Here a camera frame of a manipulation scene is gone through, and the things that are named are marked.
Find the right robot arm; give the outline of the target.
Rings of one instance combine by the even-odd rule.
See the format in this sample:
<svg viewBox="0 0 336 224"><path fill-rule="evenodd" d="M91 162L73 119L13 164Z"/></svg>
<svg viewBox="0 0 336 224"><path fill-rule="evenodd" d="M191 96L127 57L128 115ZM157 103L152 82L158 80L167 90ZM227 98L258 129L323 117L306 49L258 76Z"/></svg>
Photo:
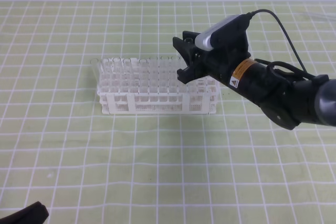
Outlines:
<svg viewBox="0 0 336 224"><path fill-rule="evenodd" d="M210 76L260 107L278 126L292 130L300 123L335 126L335 80L314 76L281 61L253 60L246 32L219 40L211 51L197 48L198 33L173 37L173 47L187 67L177 71L180 82Z"/></svg>

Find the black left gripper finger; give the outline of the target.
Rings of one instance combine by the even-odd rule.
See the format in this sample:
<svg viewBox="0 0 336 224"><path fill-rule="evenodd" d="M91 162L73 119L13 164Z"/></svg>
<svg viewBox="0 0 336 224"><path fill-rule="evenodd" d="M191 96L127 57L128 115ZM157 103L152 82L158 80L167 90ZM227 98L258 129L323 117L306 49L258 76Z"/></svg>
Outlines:
<svg viewBox="0 0 336 224"><path fill-rule="evenodd" d="M37 201L26 208L1 219L1 224L42 224L49 217L45 205Z"/></svg>

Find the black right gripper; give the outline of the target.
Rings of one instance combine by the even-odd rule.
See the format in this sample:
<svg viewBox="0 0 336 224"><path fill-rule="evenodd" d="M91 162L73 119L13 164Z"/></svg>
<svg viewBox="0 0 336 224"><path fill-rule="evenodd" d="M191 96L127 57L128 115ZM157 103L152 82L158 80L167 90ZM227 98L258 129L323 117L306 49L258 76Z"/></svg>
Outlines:
<svg viewBox="0 0 336 224"><path fill-rule="evenodd" d="M177 79L183 84L210 76L222 84L228 84L235 68L250 58L246 32L235 42L212 51L203 51L194 44L200 33L183 31L182 38L173 37L173 47L185 61L187 67L177 70Z"/></svg>

